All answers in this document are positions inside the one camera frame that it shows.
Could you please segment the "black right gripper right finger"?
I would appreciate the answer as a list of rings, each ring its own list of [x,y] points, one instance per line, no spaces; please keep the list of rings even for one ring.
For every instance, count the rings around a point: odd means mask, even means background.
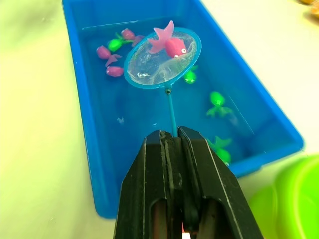
[[[235,175],[197,131],[180,127],[188,170],[199,200],[198,239],[261,239],[263,235]]]

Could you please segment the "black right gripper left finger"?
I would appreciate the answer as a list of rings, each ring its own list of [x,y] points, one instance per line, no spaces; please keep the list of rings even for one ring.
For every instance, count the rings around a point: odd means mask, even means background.
[[[173,179],[181,140],[165,131],[144,138],[123,179],[113,237],[115,239],[180,239],[182,212],[178,197],[182,178]]]

